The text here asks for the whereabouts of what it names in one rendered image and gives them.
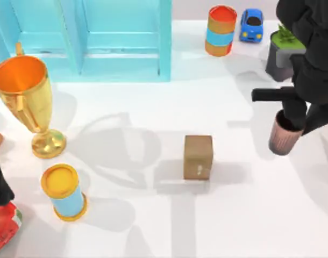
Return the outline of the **pinkish grey ribbed cup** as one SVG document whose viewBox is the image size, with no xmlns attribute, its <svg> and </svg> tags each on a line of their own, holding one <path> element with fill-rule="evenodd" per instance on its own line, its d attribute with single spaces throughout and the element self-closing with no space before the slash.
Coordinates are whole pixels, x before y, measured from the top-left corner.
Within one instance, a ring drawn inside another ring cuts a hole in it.
<svg viewBox="0 0 328 258">
<path fill-rule="evenodd" d="M 284 116 L 284 111 L 280 110 L 273 122 L 268 144 L 269 149 L 276 155 L 285 156 L 293 149 L 302 133 L 303 129 L 295 127 Z"/>
</svg>

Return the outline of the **grey pot with green plant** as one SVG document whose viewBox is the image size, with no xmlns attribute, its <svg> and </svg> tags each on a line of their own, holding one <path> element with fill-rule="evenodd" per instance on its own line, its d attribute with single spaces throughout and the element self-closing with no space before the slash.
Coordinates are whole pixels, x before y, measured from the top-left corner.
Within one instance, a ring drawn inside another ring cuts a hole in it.
<svg viewBox="0 0 328 258">
<path fill-rule="evenodd" d="M 291 55 L 304 54 L 305 50 L 305 46 L 285 26 L 279 24 L 279 29 L 270 35 L 266 73 L 277 82 L 291 78 Z"/>
</svg>

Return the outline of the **blue toy car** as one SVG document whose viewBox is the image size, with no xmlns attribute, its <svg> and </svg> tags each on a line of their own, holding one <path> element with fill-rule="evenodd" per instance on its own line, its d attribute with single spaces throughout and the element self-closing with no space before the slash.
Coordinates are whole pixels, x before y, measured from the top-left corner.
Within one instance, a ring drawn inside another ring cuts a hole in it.
<svg viewBox="0 0 328 258">
<path fill-rule="evenodd" d="M 260 9 L 248 8 L 241 17 L 239 40 L 260 43 L 263 38 L 263 13 Z"/>
</svg>

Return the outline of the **brown cardboard box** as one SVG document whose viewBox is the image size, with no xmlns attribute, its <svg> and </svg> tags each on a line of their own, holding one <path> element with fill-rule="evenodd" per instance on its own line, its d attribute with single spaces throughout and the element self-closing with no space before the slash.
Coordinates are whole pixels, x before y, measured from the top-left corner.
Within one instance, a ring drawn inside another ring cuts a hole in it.
<svg viewBox="0 0 328 258">
<path fill-rule="evenodd" d="M 209 180 L 213 154 L 212 136 L 186 135 L 184 141 L 183 178 L 185 180 Z"/>
</svg>

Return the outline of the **orange and blue can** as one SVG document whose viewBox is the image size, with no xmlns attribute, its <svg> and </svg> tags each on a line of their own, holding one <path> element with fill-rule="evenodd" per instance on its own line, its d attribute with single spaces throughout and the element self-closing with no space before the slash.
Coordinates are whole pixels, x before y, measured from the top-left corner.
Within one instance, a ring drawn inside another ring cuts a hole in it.
<svg viewBox="0 0 328 258">
<path fill-rule="evenodd" d="M 209 11 L 205 50 L 212 56 L 226 56 L 231 51 L 237 12 L 225 5 L 214 6 Z"/>
</svg>

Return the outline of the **light blue rack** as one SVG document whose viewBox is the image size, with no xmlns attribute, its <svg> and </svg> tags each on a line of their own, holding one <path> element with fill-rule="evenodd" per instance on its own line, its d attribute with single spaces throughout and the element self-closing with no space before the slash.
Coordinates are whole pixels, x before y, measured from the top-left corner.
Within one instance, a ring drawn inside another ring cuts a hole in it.
<svg viewBox="0 0 328 258">
<path fill-rule="evenodd" d="M 16 43 L 52 81 L 168 81 L 172 0 L 0 0 L 0 63 Z"/>
</svg>

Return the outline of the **yellow and blue can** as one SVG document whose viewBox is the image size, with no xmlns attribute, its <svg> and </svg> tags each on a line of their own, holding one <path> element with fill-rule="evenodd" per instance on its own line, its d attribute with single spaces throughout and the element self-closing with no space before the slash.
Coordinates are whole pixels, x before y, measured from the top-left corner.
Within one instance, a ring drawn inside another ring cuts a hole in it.
<svg viewBox="0 0 328 258">
<path fill-rule="evenodd" d="M 85 214 L 87 198 L 72 166 L 59 163 L 49 167 L 42 175 L 41 187 L 61 220 L 76 221 Z"/>
</svg>

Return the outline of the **gold trophy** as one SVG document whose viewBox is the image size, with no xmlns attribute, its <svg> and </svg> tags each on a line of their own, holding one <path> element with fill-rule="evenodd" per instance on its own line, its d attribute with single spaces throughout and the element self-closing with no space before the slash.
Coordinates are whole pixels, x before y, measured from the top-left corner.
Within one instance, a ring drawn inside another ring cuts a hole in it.
<svg viewBox="0 0 328 258">
<path fill-rule="evenodd" d="M 41 159 L 60 155 L 66 138 L 49 129 L 52 119 L 52 86 L 46 65 L 37 57 L 24 54 L 16 43 L 16 56 L 0 63 L 0 98 L 34 137 L 32 152 Z"/>
</svg>

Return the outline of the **red bag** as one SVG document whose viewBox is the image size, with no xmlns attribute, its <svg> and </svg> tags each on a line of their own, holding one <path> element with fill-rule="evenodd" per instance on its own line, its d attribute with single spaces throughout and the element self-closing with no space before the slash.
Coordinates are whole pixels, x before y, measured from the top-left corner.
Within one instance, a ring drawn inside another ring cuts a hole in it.
<svg viewBox="0 0 328 258">
<path fill-rule="evenodd" d="M 16 235 L 22 222 L 23 215 L 13 202 L 0 206 L 0 250 Z"/>
</svg>

